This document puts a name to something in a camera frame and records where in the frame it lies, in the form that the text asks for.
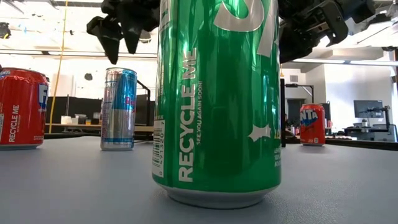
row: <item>gray table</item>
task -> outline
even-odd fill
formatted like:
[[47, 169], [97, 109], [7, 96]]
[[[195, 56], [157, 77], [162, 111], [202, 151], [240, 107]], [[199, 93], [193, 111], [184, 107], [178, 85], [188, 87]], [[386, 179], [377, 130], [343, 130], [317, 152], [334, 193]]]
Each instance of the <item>gray table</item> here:
[[152, 181], [150, 161], [149, 143], [101, 152], [96, 137], [0, 151], [0, 223], [398, 223], [398, 152], [288, 145], [282, 185], [240, 210], [174, 202]]

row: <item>white star graphic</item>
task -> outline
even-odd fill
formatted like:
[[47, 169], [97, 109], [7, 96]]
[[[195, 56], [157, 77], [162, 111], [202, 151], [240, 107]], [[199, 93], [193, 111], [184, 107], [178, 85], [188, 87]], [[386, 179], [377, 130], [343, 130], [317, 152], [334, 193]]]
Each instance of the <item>white star graphic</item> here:
[[259, 138], [262, 137], [271, 137], [271, 128], [267, 125], [263, 128], [259, 128], [256, 125], [253, 125], [253, 131], [251, 134], [248, 136], [253, 140], [253, 142], [256, 142]]

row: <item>energy drink can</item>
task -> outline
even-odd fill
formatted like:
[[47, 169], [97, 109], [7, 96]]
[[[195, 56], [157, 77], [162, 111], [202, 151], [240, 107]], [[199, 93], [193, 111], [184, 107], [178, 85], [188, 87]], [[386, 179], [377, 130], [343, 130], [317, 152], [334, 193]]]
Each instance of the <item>energy drink can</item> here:
[[325, 144], [325, 109], [321, 104], [304, 104], [300, 109], [300, 142], [303, 145]]
[[137, 73], [125, 68], [106, 70], [101, 148], [130, 151], [134, 147]]
[[276, 0], [161, 2], [152, 177], [208, 208], [280, 184]]
[[48, 90], [46, 77], [39, 72], [0, 71], [0, 150], [43, 144]]

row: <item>red soda can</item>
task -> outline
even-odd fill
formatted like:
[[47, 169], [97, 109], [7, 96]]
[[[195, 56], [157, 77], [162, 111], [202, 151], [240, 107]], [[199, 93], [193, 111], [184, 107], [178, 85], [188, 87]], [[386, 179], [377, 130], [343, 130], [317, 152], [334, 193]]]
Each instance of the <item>red soda can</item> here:
[[319, 104], [304, 104], [300, 109], [300, 142], [321, 146], [325, 143], [325, 109]]
[[0, 150], [43, 144], [48, 90], [46, 77], [39, 72], [0, 71]]

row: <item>silver and blue can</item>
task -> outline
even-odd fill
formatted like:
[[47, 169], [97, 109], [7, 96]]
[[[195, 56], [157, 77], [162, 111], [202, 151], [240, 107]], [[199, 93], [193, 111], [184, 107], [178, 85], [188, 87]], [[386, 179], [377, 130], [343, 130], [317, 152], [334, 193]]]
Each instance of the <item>silver and blue can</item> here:
[[102, 108], [101, 148], [130, 151], [134, 147], [137, 73], [125, 68], [106, 70]]

